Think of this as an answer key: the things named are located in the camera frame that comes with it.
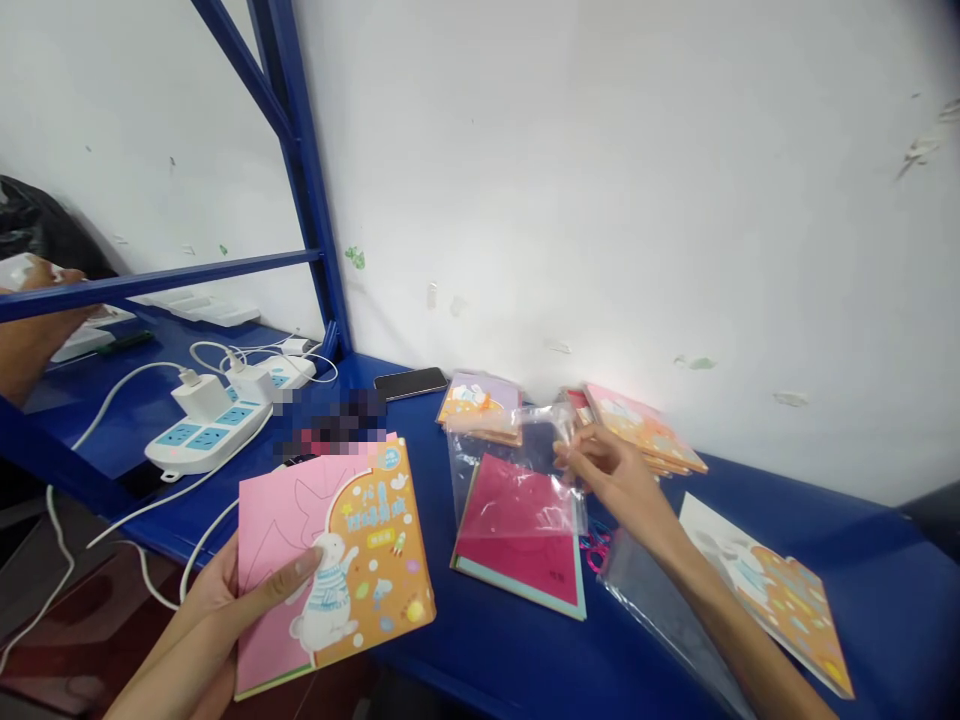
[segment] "black bag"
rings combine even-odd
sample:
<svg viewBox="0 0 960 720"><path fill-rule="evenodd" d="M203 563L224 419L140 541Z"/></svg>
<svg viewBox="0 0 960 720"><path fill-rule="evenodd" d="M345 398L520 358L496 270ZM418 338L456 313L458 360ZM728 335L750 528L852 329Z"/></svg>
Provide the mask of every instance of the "black bag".
<svg viewBox="0 0 960 720"><path fill-rule="evenodd" d="M33 253L91 280L116 277L90 234L42 190L0 175L0 260Z"/></svg>

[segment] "power strip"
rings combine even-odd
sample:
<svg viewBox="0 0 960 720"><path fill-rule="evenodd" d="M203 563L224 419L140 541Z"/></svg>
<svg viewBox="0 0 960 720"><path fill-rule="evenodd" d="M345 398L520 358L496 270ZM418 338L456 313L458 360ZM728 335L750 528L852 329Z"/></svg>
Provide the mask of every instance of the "power strip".
<svg viewBox="0 0 960 720"><path fill-rule="evenodd" d="M257 367L270 372L276 389L274 403L290 402L290 391L306 385L317 372L305 358L280 355L257 363ZM253 435L272 412L269 405L240 400L232 387L227 388L227 395L233 405L212 423L188 416L150 441L145 454L163 470L161 480L172 483L184 475L210 472Z"/></svg>

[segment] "blue table surface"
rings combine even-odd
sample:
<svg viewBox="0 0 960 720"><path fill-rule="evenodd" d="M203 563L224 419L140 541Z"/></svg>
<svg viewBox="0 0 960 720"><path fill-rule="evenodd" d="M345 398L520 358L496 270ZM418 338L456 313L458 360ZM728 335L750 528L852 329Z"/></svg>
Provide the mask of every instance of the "blue table surface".
<svg viewBox="0 0 960 720"><path fill-rule="evenodd" d="M57 391L73 399L72 405L64 402L66 407L95 410L113 382L143 362L174 359L192 365L186 341L211 337L210 326L181 325L153 311L146 315L151 329L159 331L158 347L132 351L83 373L55 371L63 373ZM216 334L221 341L244 345L284 337L256 326ZM215 351L210 355L217 358ZM362 355L351 355L338 367L335 383L310 384L302 391L299 415L274 418L207 483L127 524L125 533L185 560L236 499L238 483L276 467L281 458L275 443L289 440L291 427L306 426L310 416L329 415L331 403L340 402L346 389L372 388L376 376L405 369ZM94 464L116 472L140 462L146 441L178 419L179 408L167 395L175 377L163 371L157 375L161 377L118 396L117 406L85 448ZM78 378L86 378L82 390ZM446 439L434 422L441 399L431 394L387 406L386 429L406 438L409 448L438 615L431 625L374 649L377 657L496 717L721 717L706 691L594 581L585 563L588 619L582 623L449 569L456 527ZM66 439L79 435L87 422L71 424L58 417L65 411L56 407L39 412L45 426ZM122 461L107 458L118 453L117 443L128 441L134 450L120 452ZM960 568L888 508L720 458L705 459L709 475L664 481L664 492L675 510L684 491L693 493L822 578L857 699L841 700L803 672L837 714L944 716L946 703L957 698L960 677ZM609 519L595 504L591 514ZM201 565L236 525L233 512L212 535Z"/></svg>

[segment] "smartphone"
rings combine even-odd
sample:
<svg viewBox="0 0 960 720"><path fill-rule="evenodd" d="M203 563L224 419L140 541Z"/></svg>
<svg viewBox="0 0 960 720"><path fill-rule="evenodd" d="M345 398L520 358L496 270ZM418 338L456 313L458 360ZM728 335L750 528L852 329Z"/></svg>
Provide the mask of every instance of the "smartphone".
<svg viewBox="0 0 960 720"><path fill-rule="evenodd" d="M396 375L381 375L373 381L373 386L380 392L381 400L390 402L400 398L446 390L447 379L440 372L440 368L427 368L426 370L411 370Z"/></svg>

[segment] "charger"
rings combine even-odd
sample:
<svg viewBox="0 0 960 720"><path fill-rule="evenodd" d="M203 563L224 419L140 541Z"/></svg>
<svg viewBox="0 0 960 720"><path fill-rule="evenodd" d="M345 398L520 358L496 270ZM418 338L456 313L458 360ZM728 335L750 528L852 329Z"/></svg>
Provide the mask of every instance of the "charger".
<svg viewBox="0 0 960 720"><path fill-rule="evenodd" d="M258 405L272 405L275 388L270 373L256 365L238 364L224 373L230 386L236 390L239 400L247 400Z"/></svg>
<svg viewBox="0 0 960 720"><path fill-rule="evenodd" d="M310 347L312 340L306 338L287 338L276 347L284 355L299 356L303 355Z"/></svg>
<svg viewBox="0 0 960 720"><path fill-rule="evenodd" d="M197 375L195 370L186 368L180 373L180 381L183 384L170 394L191 420L212 423L233 405L215 375Z"/></svg>

